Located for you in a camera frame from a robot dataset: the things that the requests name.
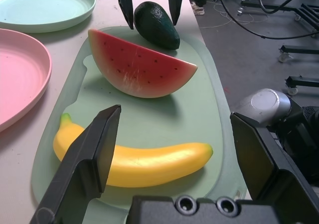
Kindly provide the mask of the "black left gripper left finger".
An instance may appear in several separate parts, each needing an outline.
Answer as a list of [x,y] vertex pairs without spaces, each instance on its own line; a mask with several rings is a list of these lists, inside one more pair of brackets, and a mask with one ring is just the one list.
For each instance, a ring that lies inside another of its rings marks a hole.
[[80,224],[106,188],[121,106],[102,110],[72,142],[30,223]]

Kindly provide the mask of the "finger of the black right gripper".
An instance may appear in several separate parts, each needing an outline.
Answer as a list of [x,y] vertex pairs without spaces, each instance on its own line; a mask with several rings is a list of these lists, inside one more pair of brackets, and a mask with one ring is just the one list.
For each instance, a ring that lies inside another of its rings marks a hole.
[[168,3],[172,22],[176,25],[180,16],[182,0],[168,0]]
[[124,18],[131,30],[134,29],[134,19],[133,19],[133,2],[132,0],[118,0],[121,11]]

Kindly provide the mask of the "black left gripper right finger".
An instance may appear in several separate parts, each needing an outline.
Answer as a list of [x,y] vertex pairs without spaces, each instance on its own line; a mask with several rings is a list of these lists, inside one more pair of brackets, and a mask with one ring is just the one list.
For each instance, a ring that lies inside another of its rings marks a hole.
[[237,161],[251,196],[238,201],[244,224],[317,224],[319,199],[266,127],[230,116]]

